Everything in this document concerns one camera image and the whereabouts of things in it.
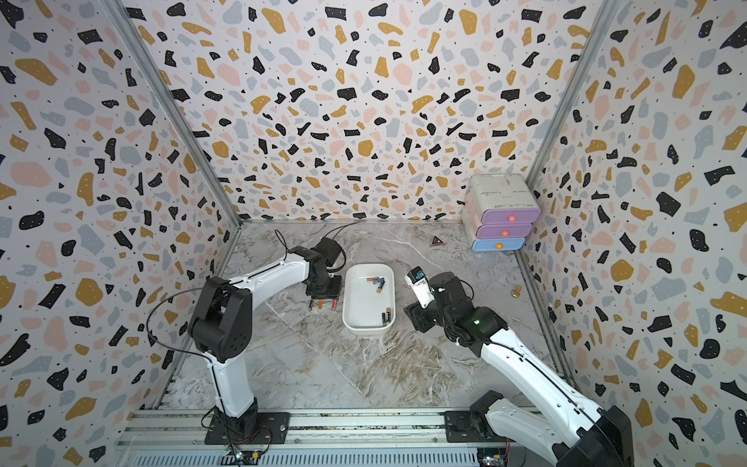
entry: black cable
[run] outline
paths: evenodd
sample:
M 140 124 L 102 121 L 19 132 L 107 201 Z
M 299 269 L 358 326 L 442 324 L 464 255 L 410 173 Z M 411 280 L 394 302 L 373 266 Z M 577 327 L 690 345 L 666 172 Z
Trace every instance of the black cable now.
M 200 425 L 202 425 L 202 427 L 203 427 L 203 428 L 205 428 L 205 429 L 207 429 L 207 430 L 210 430 L 210 427 L 206 427 L 206 426 L 205 426 L 205 424 L 204 424 L 203 422 L 205 421 L 205 417 L 207 417 L 208 415 L 212 414 L 212 412 L 213 412 L 214 410 L 215 410 L 215 407 L 211 407 L 211 408 L 210 408 L 210 410 L 208 410 L 207 412 L 205 412 L 205 414 L 204 414 L 204 415 L 202 416 L 202 418 L 201 418 L 201 419 L 199 420 L 199 424 L 200 424 Z
M 227 282 L 227 283 L 225 283 L 225 284 L 220 284 L 220 285 L 209 285 L 209 286 L 207 286 L 207 287 L 189 288 L 189 289 L 187 289 L 187 290 L 184 290 L 184 291 L 180 291 L 180 292 L 177 292 L 177 293 L 175 293 L 175 294 L 172 294 L 172 295 L 170 295 L 169 297 L 166 297 L 166 298 L 165 298 L 165 299 L 163 299 L 163 300 L 162 300 L 162 301 L 161 301 L 161 302 L 160 302 L 160 303 L 159 303 L 158 305 L 154 306 L 152 310 L 150 310 L 150 313 L 148 314 L 148 318 L 147 318 L 147 319 L 145 320 L 145 330 L 146 330 L 146 334 L 147 334 L 147 335 L 148 335 L 148 336 L 149 336 L 150 338 L 153 338 L 153 340 L 155 341 L 155 343 L 156 343 L 156 344 L 159 344 L 159 345 L 160 345 L 160 346 L 162 346 L 162 347 L 165 347 L 165 348 L 167 348 L 167 349 L 170 349 L 170 350 L 174 350 L 175 352 L 182 352 L 182 353 L 187 353 L 187 354 L 189 354 L 189 355 L 197 355 L 197 356 L 201 356 L 201 357 L 202 357 L 203 359 L 206 359 L 206 360 L 208 360 L 208 362 L 212 363 L 212 360 L 210 360 L 210 359 L 209 359 L 209 358 L 208 358 L 207 356 L 205 356 L 205 355 L 203 355 L 203 354 L 201 354 L 201 353 L 197 353 L 197 352 L 190 352 L 189 350 L 182 350 L 182 349 L 178 349 L 178 348 L 176 348 L 176 347 L 171 347 L 170 345 L 166 345 L 166 344 L 164 344 L 163 342 L 159 341 L 159 340 L 158 340 L 158 338 L 156 338 L 156 337 L 155 337 L 155 336 L 153 335 L 153 333 L 152 333 L 152 332 L 150 331 L 150 327 L 149 327 L 149 324 L 150 324 L 150 318 L 151 318 L 151 317 L 153 316 L 153 314 L 155 313 L 155 310 L 157 310 L 159 306 L 163 305 L 163 304 L 164 304 L 164 303 L 166 303 L 166 302 L 167 302 L 168 300 L 171 300 L 172 298 L 174 298 L 174 297 L 176 297 L 176 296 L 178 296 L 178 295 L 181 295 L 181 294 L 186 294 L 186 293 L 188 293 L 188 292 L 194 292 L 194 291 L 198 291 L 198 290 L 205 290 L 205 289 L 208 289 L 208 288 L 221 288 L 221 287 L 225 287 L 225 286 L 227 286 L 227 285 L 234 285 L 234 284 L 236 284 L 236 283 L 237 283 L 237 282 L 233 282 L 233 283 Z M 212 367 L 211 367 L 211 370 L 212 370 L 212 372 L 213 372 L 213 382 L 215 383 L 215 390 L 216 390 L 216 391 L 217 391 L 217 393 L 218 393 L 218 398 L 220 399 L 220 405 L 222 406 L 222 408 L 223 408 L 223 414 L 225 415 L 225 414 L 226 414 L 226 405 L 225 405 L 225 404 L 223 403 L 223 396 L 221 396 L 221 395 L 220 395 L 220 388 L 218 387 L 218 380 L 217 380 L 217 378 L 216 378 L 216 376 L 215 376 L 215 370 L 214 370 L 214 369 L 213 369 Z M 226 427 L 226 439 L 228 440 L 228 442 L 229 442 L 229 447 L 230 447 L 230 449 L 231 449 L 231 452 L 233 453 L 233 455 L 234 455 L 234 458 L 236 459 L 236 462 L 237 462 L 237 464 L 236 464 L 236 465 L 238 465 L 238 459 L 239 459 L 239 458 L 238 458 L 238 457 L 236 457 L 236 447 L 234 446 L 233 442 L 231 441 L 231 435 L 229 434 L 229 429 L 228 429 L 228 425 L 227 425 L 227 424 L 225 424 L 225 427 Z
M 597 422 L 596 422 L 596 421 L 594 421 L 594 420 L 593 420 L 593 419 L 592 419 L 591 417 L 589 417 L 589 414 L 587 414 L 587 413 L 586 413 L 586 412 L 585 412 L 585 411 L 584 411 L 584 410 L 583 410 L 582 408 L 580 408 L 580 407 L 578 406 L 578 404 L 577 404 L 577 403 L 576 403 L 576 402 L 575 402 L 575 401 L 574 401 L 573 399 L 571 399 L 571 398 L 570 398 L 570 397 L 569 397 L 569 396 L 568 396 L 568 395 L 567 395 L 567 394 L 566 394 L 566 393 L 565 393 L 565 392 L 564 392 L 564 391 L 563 391 L 563 390 L 562 390 L 562 389 L 560 388 L 560 386 L 558 386 L 558 385 L 557 385 L 557 383 L 555 383 L 555 382 L 554 382 L 554 381 L 553 381 L 553 380 L 552 380 L 552 379 L 551 379 L 551 378 L 550 378 L 550 377 L 549 377 L 549 376 L 548 376 L 548 375 L 547 375 L 547 374 L 546 374 L 546 373 L 545 373 L 544 371 L 542 371 L 542 370 L 541 370 L 541 369 L 540 369 L 540 368 L 539 368 L 539 367 L 538 367 L 537 365 L 535 365 L 535 363 L 534 363 L 534 362 L 532 362 L 532 360 L 528 359 L 526 355 L 523 355 L 523 354 L 519 353 L 518 351 L 514 350 L 514 349 L 513 349 L 513 348 L 511 348 L 511 347 L 509 347 L 509 346 L 507 346 L 507 345 L 505 345 L 505 344 L 501 344 L 500 342 L 493 342 L 493 341 L 473 341 L 473 343 L 474 343 L 474 342 L 480 342 L 480 343 L 482 343 L 482 344 L 493 344 L 493 345 L 497 345 L 498 347 L 503 347 L 503 348 L 505 348 L 505 349 L 511 350 L 511 351 L 512 351 L 513 353 L 515 353 L 515 354 L 516 354 L 516 355 L 518 355 L 518 356 L 519 356 L 520 358 L 522 358 L 523 360 L 525 360 L 525 361 L 526 361 L 527 363 L 529 363 L 530 365 L 532 365 L 532 366 L 534 367 L 534 369 L 535 369 L 535 370 L 537 370 L 537 371 L 539 371 L 539 373 L 540 373 L 540 374 L 541 374 L 541 375 L 542 375 L 543 377 L 545 377 L 545 379 L 546 379 L 547 381 L 549 381 L 549 382 L 550 382 L 550 383 L 551 383 L 551 384 L 552 384 L 553 386 L 555 386 L 555 389 L 557 389 L 557 390 L 558 390 L 558 392 L 560 392 L 560 394 L 562 394 L 562 395 L 563 395 L 563 396 L 565 397 L 565 399 L 567 399 L 567 400 L 568 400 L 568 402 L 570 402 L 570 403 L 572 403 L 572 404 L 573 404 L 573 406 L 575 407 L 575 409 L 576 409 L 576 410 L 577 410 L 577 411 L 578 411 L 579 413 L 582 413 L 582 414 L 583 414 L 583 416 L 585 416 L 586 418 L 588 418 L 588 419 L 589 419 L 589 421 L 591 421 L 591 422 L 592 422 L 592 424 L 593 424 L 593 425 L 594 425 L 595 427 L 597 427 L 597 430 L 599 430 L 599 433 L 602 433 L 602 436 L 604 436 L 604 438 L 605 438 L 605 439 L 607 440 L 607 442 L 609 442 L 609 443 L 610 443 L 610 447 L 611 447 L 611 448 L 613 449 L 613 451 L 615 451 L 615 455 L 617 456 L 618 460 L 620 461 L 620 465 L 621 465 L 621 466 L 624 466 L 624 462 L 623 462 L 623 460 L 622 460 L 622 457 L 621 457 L 621 456 L 620 456 L 620 454 L 619 454 L 619 453 L 617 452 L 617 449 L 615 449 L 615 444 L 614 444 L 614 443 L 612 442 L 612 439 L 610 439 L 610 438 L 609 438 L 609 436 L 607 436 L 607 434 L 606 434 L 606 433 L 605 433 L 605 432 L 604 432 L 604 431 L 603 431 L 603 430 L 601 429 L 601 427 L 600 427 L 599 425 L 597 425 Z
M 260 270 L 260 271 L 258 271 L 258 272 L 255 272 L 255 273 L 254 273 L 254 274 L 252 274 L 251 276 L 243 277 L 243 278 L 241 279 L 241 281 L 239 281 L 239 282 L 243 282 L 243 281 L 245 281 L 245 280 L 249 280 L 249 279 L 253 278 L 254 276 L 258 276 L 259 274 L 262 274 L 262 273 L 266 273 L 266 272 L 268 272 L 269 270 L 271 270 L 271 269 L 274 269 L 274 268 L 276 268 L 276 267 L 278 267 L 278 266 L 280 266 L 280 263 L 275 263 L 274 265 L 272 265 L 272 266 L 268 267 L 267 269 L 263 269 L 263 270 Z
M 260 454 L 260 456 L 264 456 L 270 450 L 270 445 L 273 444 L 273 431 L 270 429 L 270 427 L 264 425 L 262 425 L 261 428 L 267 429 L 267 432 L 270 434 L 270 438 L 267 440 L 267 447 L 264 449 L 264 451 L 262 451 L 262 454 Z
M 285 248 L 285 256 L 283 256 L 283 261 L 285 261 L 288 258 L 288 244 L 285 243 L 285 237 L 282 236 L 282 232 L 280 232 L 278 229 L 275 229 L 275 236 L 280 241 L 280 244 L 282 244 L 283 248 Z
M 470 290 L 472 291 L 472 296 L 471 296 L 471 297 L 469 297 L 469 299 L 470 299 L 470 300 L 474 299 L 474 288 L 472 288 L 472 285 L 470 285 L 470 283 L 469 283 L 469 282 L 467 282 L 467 281 L 465 281 L 465 280 L 463 280 L 463 279 L 459 279 L 459 281 L 460 281 L 460 282 L 462 282 L 462 283 L 464 283 L 464 284 L 467 284 L 467 286 L 469 287 L 469 289 L 470 289 Z
M 332 232 L 334 232 L 335 230 L 338 230 L 338 231 L 340 231 L 340 230 L 344 229 L 345 227 L 348 227 L 348 226 L 352 226 L 352 225 L 355 225 L 355 224 L 357 224 L 357 223 L 361 223 L 361 222 L 363 222 L 363 221 L 362 221 L 362 220 L 357 220 L 356 222 L 351 222 L 351 223 L 347 223 L 347 224 L 345 224 L 345 225 L 343 225 L 343 226 L 335 227 L 334 229 L 332 229 L 332 230 L 330 230 L 329 232 L 327 232 L 326 234 L 324 234 L 324 236 L 322 236 L 322 238 L 324 238 L 324 237 L 326 237 L 327 235 L 331 234 L 331 233 L 332 233 Z

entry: marble floor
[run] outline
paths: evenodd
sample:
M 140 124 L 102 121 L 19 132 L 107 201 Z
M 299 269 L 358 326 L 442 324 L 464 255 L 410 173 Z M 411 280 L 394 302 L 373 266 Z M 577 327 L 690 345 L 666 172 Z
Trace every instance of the marble floor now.
M 255 270 L 283 254 L 273 233 L 289 247 L 313 247 L 332 223 L 246 224 L 224 278 Z M 445 245 L 431 247 L 434 235 Z M 450 270 L 474 286 L 476 306 L 498 312 L 535 354 L 554 368 L 529 297 L 510 292 L 524 285 L 513 252 L 475 253 L 461 224 L 360 223 L 336 240 L 347 252 L 347 268 L 383 262 L 394 270 L 397 319 L 388 333 L 364 337 L 342 322 L 325 300 L 309 310 L 305 286 L 286 288 L 257 307 L 249 343 L 251 387 L 261 408 L 363 408 L 469 406 L 488 389 L 518 405 L 530 405 L 495 368 L 448 341 L 440 327 L 416 332 L 401 309 L 416 301 L 404 281 L 421 266 L 428 276 Z M 161 409 L 209 409 L 214 390 L 203 359 L 189 356 L 174 376 Z

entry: white storage box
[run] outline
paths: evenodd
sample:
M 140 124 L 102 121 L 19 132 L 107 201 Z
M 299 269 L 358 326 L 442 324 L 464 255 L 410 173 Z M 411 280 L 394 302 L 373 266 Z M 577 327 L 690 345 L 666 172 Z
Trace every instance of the white storage box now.
M 368 282 L 368 277 L 383 277 L 384 288 L 377 293 L 377 286 Z M 386 325 L 381 314 L 391 309 L 391 321 Z M 355 265 L 345 274 L 345 291 L 342 301 L 342 322 L 358 335 L 386 333 L 394 323 L 397 308 L 394 306 L 394 271 L 387 265 Z
M 516 173 L 484 173 L 469 179 L 474 212 L 482 224 L 531 224 L 539 217 L 534 195 Z

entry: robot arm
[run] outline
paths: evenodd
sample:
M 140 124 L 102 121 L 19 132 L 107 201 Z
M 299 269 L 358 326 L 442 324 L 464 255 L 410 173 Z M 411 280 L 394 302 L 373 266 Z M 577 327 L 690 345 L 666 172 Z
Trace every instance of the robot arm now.
M 252 312 L 284 288 L 303 282 L 312 298 L 336 298 L 341 276 L 329 270 L 342 248 L 327 237 L 316 247 L 295 247 L 283 259 L 230 280 L 212 277 L 197 300 L 188 331 L 208 358 L 215 382 L 216 416 L 247 439 L 255 430 L 257 403 L 249 387 L 247 345 L 252 338 Z
M 418 302 L 404 311 L 425 333 L 439 325 L 453 342 L 505 374 L 546 418 L 514 406 L 490 391 L 471 407 L 476 432 L 515 439 L 558 466 L 631 466 L 630 420 L 616 406 L 604 411 L 537 358 L 506 321 L 485 306 L 475 308 L 452 273 L 428 281 L 417 267 L 407 283 Z

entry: patterned wall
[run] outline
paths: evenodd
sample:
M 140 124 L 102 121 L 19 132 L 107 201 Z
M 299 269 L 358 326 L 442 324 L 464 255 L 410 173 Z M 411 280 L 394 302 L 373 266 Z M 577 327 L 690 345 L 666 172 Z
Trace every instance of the patterned wall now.
M 0 465 L 106 464 L 234 232 L 98 4 L 0 11 Z
M 600 2 L 126 4 L 242 217 L 458 219 L 532 164 Z
M 640 466 L 747 465 L 747 4 L 623 1 L 523 251 Z

